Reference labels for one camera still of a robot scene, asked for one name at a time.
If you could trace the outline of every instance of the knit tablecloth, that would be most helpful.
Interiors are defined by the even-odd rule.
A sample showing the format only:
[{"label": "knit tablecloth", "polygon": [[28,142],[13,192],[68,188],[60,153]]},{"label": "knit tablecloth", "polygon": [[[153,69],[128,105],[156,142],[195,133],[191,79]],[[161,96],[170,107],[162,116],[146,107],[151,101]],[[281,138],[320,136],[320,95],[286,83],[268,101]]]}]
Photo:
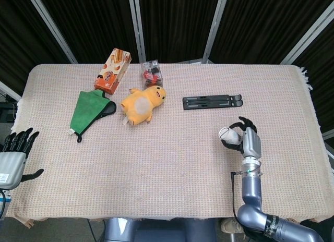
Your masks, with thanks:
[{"label": "knit tablecloth", "polygon": [[[263,211],[297,221],[334,215],[334,183],[300,68],[283,65],[161,64],[165,102],[151,123],[122,125],[120,102],[143,89],[129,66],[114,95],[118,109],[93,123],[77,143],[68,134],[80,91],[93,90],[101,64],[39,65],[30,75],[13,131],[39,131],[25,173],[37,179],[13,190],[7,213],[23,223],[47,217],[228,217],[230,171],[243,157],[219,130],[251,119],[262,141]],[[236,108],[183,110],[185,96],[241,94]],[[235,177],[236,209],[243,204]]]}]

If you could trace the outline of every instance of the green cloth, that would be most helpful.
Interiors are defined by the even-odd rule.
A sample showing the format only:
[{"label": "green cloth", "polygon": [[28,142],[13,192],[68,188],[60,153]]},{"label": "green cloth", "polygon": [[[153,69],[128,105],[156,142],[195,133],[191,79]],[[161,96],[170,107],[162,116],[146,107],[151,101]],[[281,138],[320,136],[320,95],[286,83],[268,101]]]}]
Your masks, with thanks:
[{"label": "green cloth", "polygon": [[80,92],[70,124],[71,130],[78,136],[78,142],[81,142],[81,135],[95,120],[116,111],[116,104],[104,94],[104,91],[101,90]]}]

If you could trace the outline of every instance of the stuffed toy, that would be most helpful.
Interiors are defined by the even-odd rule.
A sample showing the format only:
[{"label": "stuffed toy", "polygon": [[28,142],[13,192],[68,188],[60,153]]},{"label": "stuffed toy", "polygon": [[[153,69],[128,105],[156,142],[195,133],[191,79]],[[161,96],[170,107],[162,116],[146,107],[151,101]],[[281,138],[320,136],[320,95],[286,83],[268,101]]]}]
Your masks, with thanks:
[{"label": "stuffed toy", "polygon": [[126,115],[123,120],[124,125],[129,122],[135,126],[144,120],[150,122],[153,108],[161,105],[166,98],[166,92],[160,86],[149,87],[144,91],[132,88],[130,93],[121,102],[123,113]]}]

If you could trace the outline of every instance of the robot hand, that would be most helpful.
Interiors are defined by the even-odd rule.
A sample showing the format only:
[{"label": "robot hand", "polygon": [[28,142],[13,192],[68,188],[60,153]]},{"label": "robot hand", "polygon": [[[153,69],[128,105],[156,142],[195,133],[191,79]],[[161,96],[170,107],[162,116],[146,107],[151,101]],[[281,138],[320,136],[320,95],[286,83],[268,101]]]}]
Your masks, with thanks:
[{"label": "robot hand", "polygon": [[257,135],[256,126],[252,121],[245,117],[239,117],[239,119],[244,123],[237,122],[229,126],[229,128],[233,129],[235,127],[239,127],[244,132],[242,138],[240,138],[240,144],[230,144],[223,138],[221,138],[221,142],[226,148],[241,152],[244,158],[261,158],[261,140]]},{"label": "robot hand", "polygon": [[0,152],[0,189],[12,190],[20,182],[35,179],[44,172],[43,169],[39,169],[33,174],[23,175],[27,157],[39,134],[37,131],[28,139],[31,132],[32,128],[29,128],[18,135],[12,133],[5,139],[3,150]]}]

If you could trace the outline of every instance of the wire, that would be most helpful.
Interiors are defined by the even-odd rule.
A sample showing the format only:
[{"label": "wire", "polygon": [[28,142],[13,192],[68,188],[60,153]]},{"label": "wire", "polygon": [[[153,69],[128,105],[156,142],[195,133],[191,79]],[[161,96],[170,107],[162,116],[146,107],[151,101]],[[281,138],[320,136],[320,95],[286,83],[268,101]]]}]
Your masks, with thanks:
[{"label": "wire", "polygon": [[87,222],[88,222],[88,225],[89,225],[90,232],[92,233],[92,236],[93,236],[93,238],[94,238],[94,241],[97,242],[97,240],[96,240],[96,238],[95,238],[95,235],[94,235],[94,232],[93,232],[93,228],[92,228],[92,226],[90,225],[89,219],[87,219]]},{"label": "wire", "polygon": [[13,105],[13,119],[16,119],[15,117],[15,105],[13,103],[11,103]]},{"label": "wire", "polygon": [[102,232],[102,234],[101,234],[101,236],[100,236],[98,242],[103,242],[103,241],[104,241],[104,235],[105,235],[105,221],[104,221],[104,220],[102,220],[102,221],[103,221],[104,229],[103,229],[103,232]]},{"label": "wire", "polygon": [[262,233],[261,231],[257,231],[257,230],[254,230],[254,229],[251,229],[251,228],[248,228],[246,226],[244,226],[240,221],[239,219],[237,218],[236,214],[235,214],[235,208],[234,208],[234,176],[236,175],[236,172],[231,172],[231,182],[232,182],[232,209],[233,209],[233,215],[234,215],[234,218],[235,220],[239,223],[239,225],[245,230],[248,230],[248,231],[252,231],[254,233]]},{"label": "wire", "polygon": [[239,223],[239,225],[244,228],[245,226],[243,224],[241,224],[241,222],[238,220],[236,214],[235,214],[235,208],[234,208],[234,175],[236,173],[235,172],[231,172],[231,181],[232,181],[232,209],[233,209],[233,215],[235,220]]},{"label": "wire", "polygon": [[4,215],[5,213],[5,205],[6,205],[6,195],[4,193],[4,190],[3,189],[0,189],[0,193],[2,195],[2,208],[1,208],[1,214],[0,214],[0,220],[2,219],[2,215]]}]

